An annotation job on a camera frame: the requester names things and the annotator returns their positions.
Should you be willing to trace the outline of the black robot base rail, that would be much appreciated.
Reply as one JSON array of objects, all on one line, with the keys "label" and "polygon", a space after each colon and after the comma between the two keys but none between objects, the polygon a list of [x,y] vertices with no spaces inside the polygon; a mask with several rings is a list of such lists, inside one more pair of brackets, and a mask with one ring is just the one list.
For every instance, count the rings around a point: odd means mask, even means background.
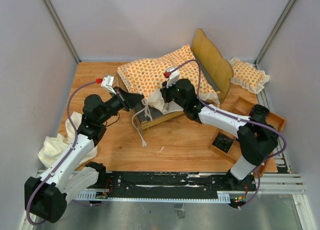
[{"label": "black robot base rail", "polygon": [[230,186],[224,173],[201,172],[119,172],[107,171],[102,180],[89,187],[77,184],[92,176],[88,171],[76,171],[62,185],[61,192],[71,202],[165,202],[165,203],[229,203],[231,199],[259,194],[305,193],[297,174],[264,174],[260,179],[252,174],[242,183]]}]

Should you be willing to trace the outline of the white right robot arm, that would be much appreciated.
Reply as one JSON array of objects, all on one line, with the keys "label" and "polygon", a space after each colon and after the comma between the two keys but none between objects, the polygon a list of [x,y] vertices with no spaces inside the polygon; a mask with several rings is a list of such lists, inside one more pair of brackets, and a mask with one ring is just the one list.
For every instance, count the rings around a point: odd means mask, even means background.
[{"label": "white right robot arm", "polygon": [[180,79],[171,85],[165,81],[160,92],[166,103],[177,104],[190,120],[217,127],[238,139],[241,156],[226,178],[227,186],[232,190],[240,189],[247,175],[267,160],[278,146],[281,134],[268,125],[263,116],[242,116],[221,110],[200,99],[188,79]]}]

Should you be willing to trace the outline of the duck print bed cover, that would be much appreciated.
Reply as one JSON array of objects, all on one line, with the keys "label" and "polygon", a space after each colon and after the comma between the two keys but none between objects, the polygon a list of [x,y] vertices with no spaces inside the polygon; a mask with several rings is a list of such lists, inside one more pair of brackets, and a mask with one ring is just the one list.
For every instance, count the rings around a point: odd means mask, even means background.
[{"label": "duck print bed cover", "polygon": [[[118,78],[125,85],[127,92],[144,95],[142,104],[135,108],[132,120],[153,123],[165,115],[181,112],[183,109],[174,102],[165,103],[160,93],[162,83],[166,81],[164,72],[195,58],[190,45],[185,45],[159,58],[139,59],[118,67]],[[180,79],[189,79],[195,89],[199,86],[202,100],[220,105],[216,89],[206,79],[204,70],[199,77],[197,63],[187,63],[175,73],[179,73]]]}]

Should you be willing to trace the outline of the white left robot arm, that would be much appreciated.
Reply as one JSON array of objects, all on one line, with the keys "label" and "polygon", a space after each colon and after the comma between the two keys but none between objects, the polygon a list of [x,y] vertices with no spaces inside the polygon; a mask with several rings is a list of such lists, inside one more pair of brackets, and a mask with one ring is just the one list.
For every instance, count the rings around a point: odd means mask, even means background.
[{"label": "white left robot arm", "polygon": [[107,130],[105,122],[122,109],[130,111],[143,98],[142,94],[128,93],[117,87],[106,102],[96,94],[84,100],[80,125],[67,150],[40,177],[29,177],[24,184],[24,204],[30,224],[37,225],[31,215],[50,223],[57,222],[67,205],[84,189],[93,185],[101,188],[107,183],[106,167],[96,162],[89,162],[74,176],[71,174],[103,138]]}]

